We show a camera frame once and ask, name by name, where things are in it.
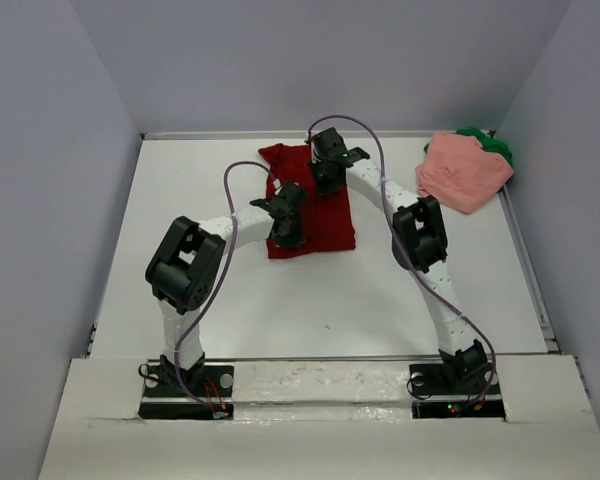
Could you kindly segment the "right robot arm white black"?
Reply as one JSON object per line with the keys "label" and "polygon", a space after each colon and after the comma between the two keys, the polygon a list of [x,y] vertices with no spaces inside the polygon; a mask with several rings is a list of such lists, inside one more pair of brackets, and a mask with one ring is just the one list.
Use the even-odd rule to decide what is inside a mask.
{"label": "right robot arm white black", "polygon": [[474,386],[486,396],[495,379],[488,355],[494,352],[486,335],[456,305],[457,297],[447,268],[448,238],[438,200],[419,197],[387,176],[384,150],[372,136],[379,162],[361,148],[348,148],[331,127],[310,132],[309,168],[320,195],[346,187],[353,190],[384,215],[391,234],[394,258],[414,278],[427,306],[437,335],[442,361],[440,379],[450,391],[462,392]]}

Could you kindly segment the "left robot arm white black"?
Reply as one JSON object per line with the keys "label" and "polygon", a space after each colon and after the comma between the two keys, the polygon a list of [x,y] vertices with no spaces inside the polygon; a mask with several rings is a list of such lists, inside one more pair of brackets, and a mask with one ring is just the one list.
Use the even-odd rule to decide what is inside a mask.
{"label": "left robot arm white black", "polygon": [[304,242],[302,207],[308,192],[286,182],[274,183],[274,194],[255,199],[230,214],[202,222],[176,218],[146,269],[145,279],[158,302],[164,332],[158,380],[189,395],[201,383],[205,353],[200,341],[201,317],[224,283],[235,251],[271,240],[295,248]]}

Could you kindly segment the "dark red t shirt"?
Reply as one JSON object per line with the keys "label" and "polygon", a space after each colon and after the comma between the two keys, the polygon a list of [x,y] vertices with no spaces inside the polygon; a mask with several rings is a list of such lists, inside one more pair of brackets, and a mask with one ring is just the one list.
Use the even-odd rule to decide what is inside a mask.
{"label": "dark red t shirt", "polygon": [[297,248],[283,248],[276,246],[273,240],[267,240],[269,259],[290,259],[356,248],[348,193],[345,189],[326,196],[316,193],[308,166],[310,150],[307,145],[288,146],[278,143],[260,148],[258,154],[282,183],[297,183],[308,192],[301,209],[304,242]]}

